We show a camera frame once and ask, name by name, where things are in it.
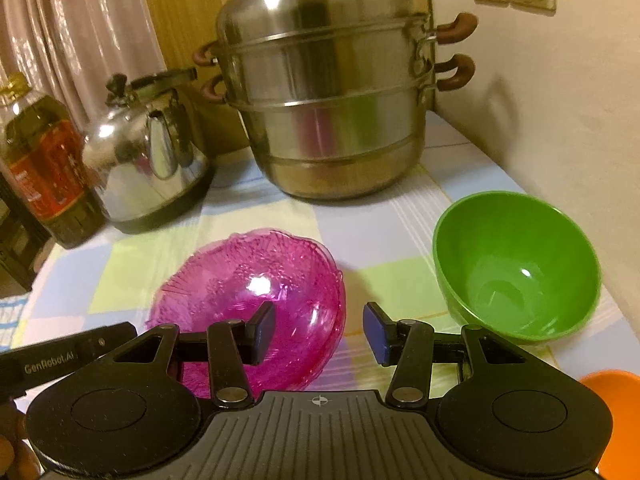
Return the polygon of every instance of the purple glass bowl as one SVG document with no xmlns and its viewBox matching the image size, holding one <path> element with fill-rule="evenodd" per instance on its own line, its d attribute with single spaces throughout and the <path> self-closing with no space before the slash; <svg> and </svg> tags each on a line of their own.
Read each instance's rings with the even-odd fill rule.
<svg viewBox="0 0 640 480">
<path fill-rule="evenodd" d="M 346 320 L 342 273 L 314 240 L 258 229 L 202 248 L 158 290 L 146 326 L 204 332 L 249 319 L 266 300 L 276 306 L 276 329 L 265 360 L 244 367 L 252 392 L 301 390 L 334 354 Z M 206 363 L 185 363 L 182 382 L 210 396 Z"/>
</svg>

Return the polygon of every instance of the orange bowl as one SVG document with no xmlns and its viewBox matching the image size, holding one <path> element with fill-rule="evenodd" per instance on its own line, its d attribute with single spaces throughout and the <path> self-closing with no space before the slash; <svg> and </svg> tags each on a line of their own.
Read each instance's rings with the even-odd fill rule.
<svg viewBox="0 0 640 480">
<path fill-rule="evenodd" d="M 603 370 L 580 382 L 596 392 L 613 416 L 613 434 L 598 472 L 607 480 L 638 478 L 640 451 L 640 377 L 622 370 Z"/>
</svg>

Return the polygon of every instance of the curtain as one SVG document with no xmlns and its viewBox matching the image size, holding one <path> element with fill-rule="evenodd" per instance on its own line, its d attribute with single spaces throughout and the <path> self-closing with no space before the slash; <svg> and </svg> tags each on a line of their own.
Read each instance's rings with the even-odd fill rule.
<svg viewBox="0 0 640 480">
<path fill-rule="evenodd" d="M 165 69 L 146 0 L 0 0 L 0 79 L 23 72 L 79 128 L 104 111 L 111 74 Z"/>
</svg>

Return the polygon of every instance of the human hand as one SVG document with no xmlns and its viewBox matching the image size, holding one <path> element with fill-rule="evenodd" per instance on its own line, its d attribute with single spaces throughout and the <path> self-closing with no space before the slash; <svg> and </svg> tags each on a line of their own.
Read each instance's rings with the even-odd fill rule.
<svg viewBox="0 0 640 480">
<path fill-rule="evenodd" d="M 0 404 L 0 476 L 6 474 L 7 480 L 36 480 L 40 476 L 40 463 L 23 442 L 26 438 L 24 414 L 12 400 Z"/>
</svg>

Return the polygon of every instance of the blue striped cloth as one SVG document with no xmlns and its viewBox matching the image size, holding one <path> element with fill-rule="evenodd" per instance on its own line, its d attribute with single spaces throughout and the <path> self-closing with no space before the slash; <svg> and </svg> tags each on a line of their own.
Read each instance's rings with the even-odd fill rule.
<svg viewBox="0 0 640 480">
<path fill-rule="evenodd" d="M 14 337 L 28 299 L 28 294 L 0 299 L 0 352 L 11 347 L 11 339 Z"/>
</svg>

